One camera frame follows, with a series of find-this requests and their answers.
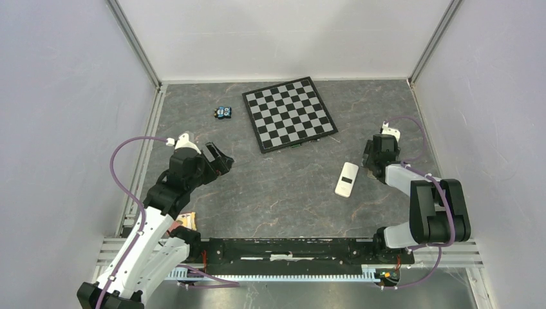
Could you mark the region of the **white remote control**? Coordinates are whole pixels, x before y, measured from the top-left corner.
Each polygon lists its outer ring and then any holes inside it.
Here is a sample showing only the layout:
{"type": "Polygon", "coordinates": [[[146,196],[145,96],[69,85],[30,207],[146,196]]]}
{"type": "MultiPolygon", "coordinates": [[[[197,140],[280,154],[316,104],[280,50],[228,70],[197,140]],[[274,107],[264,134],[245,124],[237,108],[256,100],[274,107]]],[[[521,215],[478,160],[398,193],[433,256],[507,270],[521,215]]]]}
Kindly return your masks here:
{"type": "Polygon", "coordinates": [[[349,198],[357,177],[359,166],[350,162],[345,162],[341,170],[339,179],[335,186],[335,194],[344,198],[349,198]]]}

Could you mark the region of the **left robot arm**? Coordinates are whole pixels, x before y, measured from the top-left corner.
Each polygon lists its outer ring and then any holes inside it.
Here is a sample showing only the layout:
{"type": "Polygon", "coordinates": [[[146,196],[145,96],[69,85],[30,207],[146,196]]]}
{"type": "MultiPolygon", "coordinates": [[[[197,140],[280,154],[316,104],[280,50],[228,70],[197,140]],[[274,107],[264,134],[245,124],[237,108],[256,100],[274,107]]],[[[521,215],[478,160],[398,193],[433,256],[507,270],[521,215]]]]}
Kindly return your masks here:
{"type": "Polygon", "coordinates": [[[198,187],[227,174],[234,160],[212,142],[206,144],[213,155],[209,161],[189,134],[161,138],[174,151],[169,167],[140,201],[114,174],[115,183],[138,206],[135,225],[122,248],[95,283],[83,282],[77,291],[82,308],[144,308],[152,293],[182,261],[195,262],[202,255],[199,233],[177,227],[169,233],[159,253],[153,252],[169,231],[191,193],[198,187]]]}

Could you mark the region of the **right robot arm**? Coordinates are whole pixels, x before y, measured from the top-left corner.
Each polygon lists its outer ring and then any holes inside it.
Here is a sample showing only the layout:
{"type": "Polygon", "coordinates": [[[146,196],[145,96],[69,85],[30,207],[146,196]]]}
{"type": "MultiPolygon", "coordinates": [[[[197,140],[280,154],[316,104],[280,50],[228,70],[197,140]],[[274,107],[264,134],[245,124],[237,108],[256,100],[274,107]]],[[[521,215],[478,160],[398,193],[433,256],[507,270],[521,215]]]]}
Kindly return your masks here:
{"type": "Polygon", "coordinates": [[[373,178],[409,197],[406,222],[381,227],[373,236],[372,255],[391,261],[398,249],[448,247],[471,237],[462,184],[416,170],[399,160],[399,145],[393,135],[375,134],[366,143],[363,164],[373,178]]]}

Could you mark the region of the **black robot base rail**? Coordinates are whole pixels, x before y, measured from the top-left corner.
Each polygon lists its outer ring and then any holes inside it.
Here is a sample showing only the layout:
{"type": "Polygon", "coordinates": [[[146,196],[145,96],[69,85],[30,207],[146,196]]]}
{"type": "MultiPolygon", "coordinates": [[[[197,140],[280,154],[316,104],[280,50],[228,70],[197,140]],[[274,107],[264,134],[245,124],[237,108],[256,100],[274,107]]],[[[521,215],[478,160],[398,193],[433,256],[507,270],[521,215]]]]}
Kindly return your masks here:
{"type": "Polygon", "coordinates": [[[357,275],[364,265],[393,268],[415,258],[371,238],[209,238],[193,243],[185,262],[212,275],[357,275]]]}

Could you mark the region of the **beige remote control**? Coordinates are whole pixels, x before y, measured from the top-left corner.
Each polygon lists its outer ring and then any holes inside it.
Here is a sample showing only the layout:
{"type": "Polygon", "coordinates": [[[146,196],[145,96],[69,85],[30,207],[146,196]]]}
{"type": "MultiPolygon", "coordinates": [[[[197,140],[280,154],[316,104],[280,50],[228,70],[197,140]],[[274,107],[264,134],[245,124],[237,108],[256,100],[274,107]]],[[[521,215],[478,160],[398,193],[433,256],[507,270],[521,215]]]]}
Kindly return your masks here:
{"type": "Polygon", "coordinates": [[[366,170],[367,170],[367,177],[369,177],[371,179],[376,179],[377,180],[382,175],[381,168],[367,167],[366,170]]]}

